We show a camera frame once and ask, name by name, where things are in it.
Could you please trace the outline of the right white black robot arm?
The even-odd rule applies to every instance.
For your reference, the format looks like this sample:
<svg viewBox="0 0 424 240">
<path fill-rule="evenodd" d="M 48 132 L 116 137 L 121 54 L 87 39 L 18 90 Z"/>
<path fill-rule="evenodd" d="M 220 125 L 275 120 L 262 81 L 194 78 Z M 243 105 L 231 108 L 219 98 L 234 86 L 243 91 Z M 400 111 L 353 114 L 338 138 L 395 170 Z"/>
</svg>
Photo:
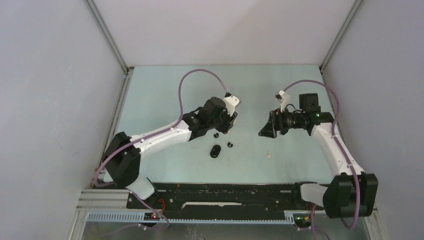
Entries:
<svg viewBox="0 0 424 240">
<path fill-rule="evenodd" d="M 324 155 L 333 175 L 328 186 L 312 181 L 297 182 L 291 194 L 291 204 L 304 209 L 310 203 L 324 209 L 328 217 L 369 217 L 374 211 L 378 179 L 354 160 L 333 125 L 330 112 L 322 112 L 317 93 L 299 95 L 299 109 L 289 111 L 291 97 L 283 90 L 275 95 L 280 106 L 269 112 L 260 137 L 277 138 L 291 129 L 302 129 L 312 137 Z"/>
</svg>

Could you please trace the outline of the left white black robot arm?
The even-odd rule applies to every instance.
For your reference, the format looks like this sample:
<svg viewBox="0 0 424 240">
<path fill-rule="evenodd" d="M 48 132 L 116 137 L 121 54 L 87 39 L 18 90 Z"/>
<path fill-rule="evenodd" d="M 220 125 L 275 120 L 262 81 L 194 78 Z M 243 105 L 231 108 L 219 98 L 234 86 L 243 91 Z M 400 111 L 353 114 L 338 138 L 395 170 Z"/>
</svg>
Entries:
<svg viewBox="0 0 424 240">
<path fill-rule="evenodd" d="M 204 106 L 152 132 L 132 136 L 123 131 L 117 133 L 105 150 L 98 168 L 98 172 L 104 171 L 104 177 L 99 179 L 97 173 L 95 185 L 115 185 L 127 189 L 138 196 L 138 201 L 145 208 L 153 208 L 158 202 L 158 194 L 151 181 L 141 175 L 142 159 L 170 146 L 203 137 L 211 130 L 227 134 L 238 116 L 236 108 L 240 102 L 234 95 L 211 97 Z"/>
</svg>

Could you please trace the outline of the black closed charging case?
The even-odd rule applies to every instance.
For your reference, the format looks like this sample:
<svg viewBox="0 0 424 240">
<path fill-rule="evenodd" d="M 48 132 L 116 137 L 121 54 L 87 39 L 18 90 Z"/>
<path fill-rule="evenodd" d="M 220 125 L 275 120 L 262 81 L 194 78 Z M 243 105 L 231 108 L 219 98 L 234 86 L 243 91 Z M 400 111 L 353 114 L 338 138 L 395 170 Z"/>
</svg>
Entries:
<svg viewBox="0 0 424 240">
<path fill-rule="evenodd" d="M 222 147 L 218 144 L 215 144 L 210 150 L 210 153 L 209 153 L 210 157 L 213 159 L 217 158 L 221 150 L 222 150 Z"/>
</svg>

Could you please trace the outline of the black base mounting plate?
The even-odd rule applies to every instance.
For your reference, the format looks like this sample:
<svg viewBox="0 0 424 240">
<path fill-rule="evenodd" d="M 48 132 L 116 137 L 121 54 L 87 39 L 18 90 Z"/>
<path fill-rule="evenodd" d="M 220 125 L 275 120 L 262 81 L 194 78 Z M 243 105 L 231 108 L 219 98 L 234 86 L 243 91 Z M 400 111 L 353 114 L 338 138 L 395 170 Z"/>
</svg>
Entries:
<svg viewBox="0 0 424 240">
<path fill-rule="evenodd" d="M 169 220 L 283 221 L 306 213 L 312 204 L 294 184 L 158 183 L 145 202 Z"/>
</svg>

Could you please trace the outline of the right controller board green led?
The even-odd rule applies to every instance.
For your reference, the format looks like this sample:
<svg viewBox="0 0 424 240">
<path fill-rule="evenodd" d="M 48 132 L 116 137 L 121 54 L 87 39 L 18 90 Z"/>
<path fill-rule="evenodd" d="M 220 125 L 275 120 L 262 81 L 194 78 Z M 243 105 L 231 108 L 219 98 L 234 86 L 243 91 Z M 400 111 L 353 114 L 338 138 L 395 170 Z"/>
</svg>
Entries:
<svg viewBox="0 0 424 240">
<path fill-rule="evenodd" d="M 297 216 L 295 217 L 295 222 L 300 222 L 302 224 L 308 223 L 310 222 L 310 217 L 309 216 Z"/>
</svg>

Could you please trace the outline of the left controller board red led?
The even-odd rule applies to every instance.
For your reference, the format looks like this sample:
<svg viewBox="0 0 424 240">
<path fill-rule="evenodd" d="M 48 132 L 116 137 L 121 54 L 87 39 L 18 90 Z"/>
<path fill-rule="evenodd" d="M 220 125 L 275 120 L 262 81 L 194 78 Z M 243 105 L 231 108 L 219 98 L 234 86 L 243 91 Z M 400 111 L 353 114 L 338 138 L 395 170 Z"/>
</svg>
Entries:
<svg viewBox="0 0 424 240">
<path fill-rule="evenodd" d="M 156 213 L 146 213 L 143 217 L 144 221 L 160 221 L 162 217 Z"/>
</svg>

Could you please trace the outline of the left aluminium corner post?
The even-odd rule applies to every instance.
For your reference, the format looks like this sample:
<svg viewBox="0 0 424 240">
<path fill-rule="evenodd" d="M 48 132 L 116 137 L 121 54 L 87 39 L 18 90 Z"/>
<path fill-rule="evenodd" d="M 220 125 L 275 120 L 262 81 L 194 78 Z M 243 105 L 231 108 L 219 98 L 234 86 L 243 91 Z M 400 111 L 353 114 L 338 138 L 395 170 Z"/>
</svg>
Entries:
<svg viewBox="0 0 424 240">
<path fill-rule="evenodd" d="M 84 0 L 83 2 L 85 3 L 88 11 L 92 15 L 94 22 L 96 23 L 100 33 L 102 34 L 102 36 L 105 40 L 105 42 L 107 43 L 108 47 L 110 48 L 113 56 L 117 60 L 118 65 L 121 68 L 122 72 L 124 74 L 127 74 L 129 72 L 129 67 L 128 67 L 127 63 L 125 62 L 123 55 L 122 55 L 121 51 L 119 50 L 119 47 L 118 47 L 112 33 L 110 32 L 110 30 L 107 26 L 107 23 L 102 16 L 100 9 L 98 8 L 98 5 L 96 4 L 96 2 L 94 0 Z"/>
</svg>

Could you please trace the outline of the aluminium frame rail front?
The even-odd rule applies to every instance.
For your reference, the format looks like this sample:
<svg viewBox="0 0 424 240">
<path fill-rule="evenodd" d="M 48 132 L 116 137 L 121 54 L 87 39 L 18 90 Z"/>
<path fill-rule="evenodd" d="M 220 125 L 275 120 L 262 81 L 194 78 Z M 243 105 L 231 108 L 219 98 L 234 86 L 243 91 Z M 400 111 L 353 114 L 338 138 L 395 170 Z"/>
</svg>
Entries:
<svg viewBox="0 0 424 240">
<path fill-rule="evenodd" d="M 90 213 L 116 212 L 126 216 L 142 213 L 143 209 L 127 208 L 128 195 L 128 190 L 83 189 L 77 201 L 68 239 L 76 240 L 83 236 L 83 227 Z M 377 205 L 374 205 L 371 216 L 365 218 L 365 226 L 370 240 L 388 240 L 390 238 L 385 230 Z"/>
</svg>

